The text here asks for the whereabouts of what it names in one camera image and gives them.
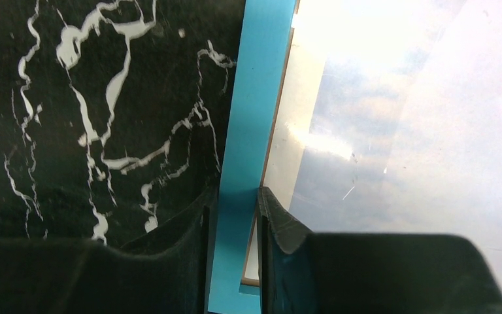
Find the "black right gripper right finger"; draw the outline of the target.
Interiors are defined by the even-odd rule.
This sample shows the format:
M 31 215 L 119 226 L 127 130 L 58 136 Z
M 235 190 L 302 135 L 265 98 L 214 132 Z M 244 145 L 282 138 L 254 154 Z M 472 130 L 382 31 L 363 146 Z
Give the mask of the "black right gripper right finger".
M 313 232 L 258 190 L 262 313 L 502 313 L 502 292 L 467 239 Z

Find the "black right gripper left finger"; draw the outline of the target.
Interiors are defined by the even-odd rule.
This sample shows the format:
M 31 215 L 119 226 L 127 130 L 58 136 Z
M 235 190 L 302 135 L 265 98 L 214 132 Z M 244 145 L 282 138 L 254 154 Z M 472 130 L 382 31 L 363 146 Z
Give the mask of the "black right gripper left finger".
M 218 190 L 115 249 L 0 238 L 0 313 L 206 313 Z

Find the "blue wooden picture frame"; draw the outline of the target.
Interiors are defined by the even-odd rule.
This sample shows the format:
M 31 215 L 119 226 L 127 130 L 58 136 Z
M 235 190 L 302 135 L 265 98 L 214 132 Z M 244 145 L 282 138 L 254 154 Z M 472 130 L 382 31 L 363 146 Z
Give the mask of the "blue wooden picture frame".
M 245 4 L 220 181 L 209 297 L 213 313 L 260 312 L 257 290 L 239 290 L 295 6 L 295 1 Z

